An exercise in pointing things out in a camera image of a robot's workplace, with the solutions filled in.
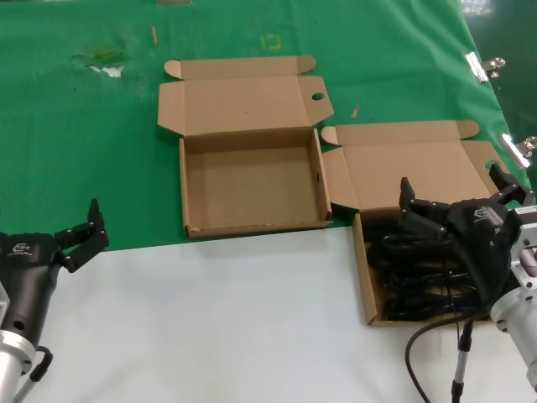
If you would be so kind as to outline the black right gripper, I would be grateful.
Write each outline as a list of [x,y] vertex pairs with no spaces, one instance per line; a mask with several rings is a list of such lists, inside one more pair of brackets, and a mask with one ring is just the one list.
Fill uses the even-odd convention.
[[511,238],[502,231],[508,215],[506,205],[534,205],[534,191],[514,175],[491,164],[489,176],[498,191],[489,199],[471,199],[452,205],[418,199],[409,179],[400,182],[400,225],[432,243],[450,243],[468,271],[485,305],[504,293],[510,266]]

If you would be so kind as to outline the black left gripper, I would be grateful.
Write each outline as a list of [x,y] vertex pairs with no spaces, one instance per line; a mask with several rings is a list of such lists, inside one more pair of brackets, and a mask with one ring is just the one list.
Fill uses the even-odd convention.
[[60,265],[75,273],[109,246],[96,198],[86,222],[54,235],[1,235],[1,284],[9,297],[2,330],[23,338],[40,338],[56,288]]

